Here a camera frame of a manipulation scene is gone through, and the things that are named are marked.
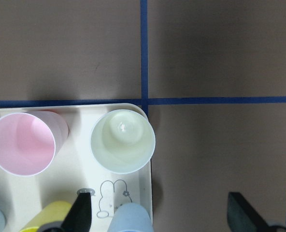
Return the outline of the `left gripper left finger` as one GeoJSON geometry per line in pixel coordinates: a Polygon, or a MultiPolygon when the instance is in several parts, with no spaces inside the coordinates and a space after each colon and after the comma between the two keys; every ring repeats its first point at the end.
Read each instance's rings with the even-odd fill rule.
{"type": "Polygon", "coordinates": [[[92,200],[95,190],[82,188],[63,221],[42,225],[39,232],[88,232],[92,224],[92,200]]]}

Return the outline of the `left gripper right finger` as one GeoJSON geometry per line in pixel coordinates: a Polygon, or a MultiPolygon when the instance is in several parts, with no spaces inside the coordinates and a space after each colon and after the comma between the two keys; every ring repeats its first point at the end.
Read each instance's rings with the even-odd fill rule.
{"type": "Polygon", "coordinates": [[[227,224],[231,232],[286,232],[286,226],[269,224],[239,192],[229,192],[227,224]]]}

